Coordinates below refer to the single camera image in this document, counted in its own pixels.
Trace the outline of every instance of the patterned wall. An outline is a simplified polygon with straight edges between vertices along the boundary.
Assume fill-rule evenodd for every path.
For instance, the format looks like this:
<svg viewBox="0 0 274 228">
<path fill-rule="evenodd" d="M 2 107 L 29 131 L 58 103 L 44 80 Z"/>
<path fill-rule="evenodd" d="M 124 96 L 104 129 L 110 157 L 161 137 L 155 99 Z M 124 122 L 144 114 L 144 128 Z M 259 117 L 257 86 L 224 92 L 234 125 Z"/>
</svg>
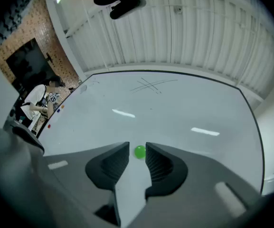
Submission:
<svg viewBox="0 0 274 228">
<path fill-rule="evenodd" d="M 15 76 L 6 63 L 6 59 L 33 38 L 37 40 L 45 56 L 46 53 L 50 54 L 53 60 L 53 64 L 49 62 L 50 66 L 66 83 L 66 88 L 60 89 L 60 100 L 63 101 L 70 93 L 68 88 L 78 86 L 78 76 L 58 41 L 45 0 L 34 0 L 21 25 L 2 43 L 0 47 L 0 68 L 12 83 Z"/>
</svg>

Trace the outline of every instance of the black monitor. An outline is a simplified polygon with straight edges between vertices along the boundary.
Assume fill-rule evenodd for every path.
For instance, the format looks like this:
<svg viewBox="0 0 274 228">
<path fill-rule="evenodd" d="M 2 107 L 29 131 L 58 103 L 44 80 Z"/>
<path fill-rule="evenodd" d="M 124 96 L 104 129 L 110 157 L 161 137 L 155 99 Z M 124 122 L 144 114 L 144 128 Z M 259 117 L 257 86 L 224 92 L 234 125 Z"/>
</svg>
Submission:
<svg viewBox="0 0 274 228">
<path fill-rule="evenodd" d="M 35 38 L 21 46 L 6 62 L 26 90 L 32 90 L 46 79 L 56 76 Z"/>
</svg>

